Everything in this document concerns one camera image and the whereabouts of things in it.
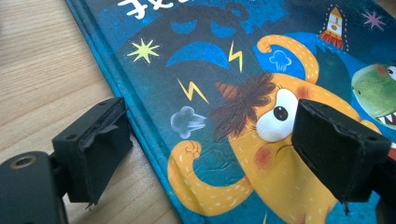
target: star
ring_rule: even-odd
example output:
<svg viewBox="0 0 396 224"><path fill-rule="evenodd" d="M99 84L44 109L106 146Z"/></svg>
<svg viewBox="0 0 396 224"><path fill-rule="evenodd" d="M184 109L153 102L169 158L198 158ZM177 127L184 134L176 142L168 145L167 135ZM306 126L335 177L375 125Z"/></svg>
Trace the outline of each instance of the star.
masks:
<svg viewBox="0 0 396 224"><path fill-rule="evenodd" d="M381 27L381 25L386 25L384 22L381 21L382 16L376 16L375 12L373 14L370 14L368 11L366 11L366 14L361 13L361 15L365 18L367 18L367 21L364 23L365 24L371 24L370 29L374 29L374 27L378 27L380 30L384 30L384 28Z"/></svg>
<svg viewBox="0 0 396 224"><path fill-rule="evenodd" d="M140 58L144 58L146 59L146 62L151 63L151 61L149 60L149 55L154 55L157 57L160 56L153 51L154 49L159 47L158 45L153 47L151 46L153 40L148 42L147 45L143 41L143 38L140 38L140 42L141 42L140 45L136 43L132 43L135 47L137 47L137 50L126 55L126 56L133 56L137 54L136 58L134 59L134 62L136 62Z"/></svg>

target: wooden table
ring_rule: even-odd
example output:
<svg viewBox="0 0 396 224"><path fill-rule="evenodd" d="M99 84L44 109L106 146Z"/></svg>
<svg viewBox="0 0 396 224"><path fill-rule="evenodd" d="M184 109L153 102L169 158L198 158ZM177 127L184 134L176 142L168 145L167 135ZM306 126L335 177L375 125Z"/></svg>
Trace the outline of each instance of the wooden table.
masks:
<svg viewBox="0 0 396 224"><path fill-rule="evenodd" d="M396 15L394 0L378 0ZM64 1L0 2L0 162L51 139L113 95ZM70 223L178 223L141 148L119 166L98 205L70 203Z"/></svg>

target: blue book cover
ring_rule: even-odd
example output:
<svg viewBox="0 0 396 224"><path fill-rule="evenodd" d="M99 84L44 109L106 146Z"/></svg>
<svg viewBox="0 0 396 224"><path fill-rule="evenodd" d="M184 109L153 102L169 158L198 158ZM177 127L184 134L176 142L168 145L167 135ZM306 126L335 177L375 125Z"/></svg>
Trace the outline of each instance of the blue book cover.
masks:
<svg viewBox="0 0 396 224"><path fill-rule="evenodd" d="M290 141L310 99L396 142L396 20L375 2L66 2L183 222L375 222L378 195L346 216Z"/></svg>

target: cartoon rocket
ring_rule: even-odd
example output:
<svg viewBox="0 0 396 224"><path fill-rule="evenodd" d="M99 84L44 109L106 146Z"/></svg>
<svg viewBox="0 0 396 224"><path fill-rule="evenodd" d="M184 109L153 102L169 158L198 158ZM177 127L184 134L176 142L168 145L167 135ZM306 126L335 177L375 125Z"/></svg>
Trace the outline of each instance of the cartoon rocket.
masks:
<svg viewBox="0 0 396 224"><path fill-rule="evenodd" d="M326 30L320 34L320 38L325 40L327 43L332 43L337 48L342 49L344 47L342 33L343 18L338 8L335 7L330 13Z"/></svg>

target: messy brown hair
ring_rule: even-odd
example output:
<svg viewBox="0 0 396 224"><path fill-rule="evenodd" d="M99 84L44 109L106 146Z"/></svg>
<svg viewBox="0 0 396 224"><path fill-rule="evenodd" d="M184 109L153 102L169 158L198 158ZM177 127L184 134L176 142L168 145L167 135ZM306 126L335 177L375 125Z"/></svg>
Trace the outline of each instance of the messy brown hair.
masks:
<svg viewBox="0 0 396 224"><path fill-rule="evenodd" d="M248 119L257 122L254 106L270 103L268 94L276 88L276 84L271 82L272 78L270 72L265 72L260 77L249 77L242 86L236 88L232 98L226 99L225 105L210 112L210 118L217 124L215 139L222 139L229 134L238 136Z"/></svg>

